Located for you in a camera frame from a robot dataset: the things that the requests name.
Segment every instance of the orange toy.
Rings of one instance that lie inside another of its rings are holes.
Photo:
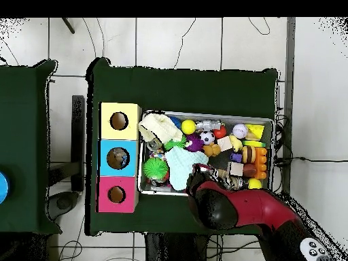
[[[255,147],[256,151],[256,157],[255,157],[255,167],[256,167],[256,174],[254,178],[256,179],[265,179],[266,178],[266,169],[267,166],[265,165],[267,158],[266,153],[267,149],[263,147]]]

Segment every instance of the red ball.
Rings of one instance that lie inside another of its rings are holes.
[[[221,125],[220,129],[219,130],[214,129],[213,133],[214,133],[216,139],[223,138],[226,136],[226,128],[225,128],[225,126]]]

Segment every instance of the yellow cube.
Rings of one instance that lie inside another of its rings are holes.
[[[132,103],[101,103],[101,138],[138,140],[141,108]]]

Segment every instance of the blue cube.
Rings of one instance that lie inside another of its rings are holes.
[[[101,140],[100,153],[100,176],[136,176],[137,141]]]

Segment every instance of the pink cube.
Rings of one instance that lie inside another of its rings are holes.
[[[133,213],[139,193],[136,177],[100,176],[97,212]]]

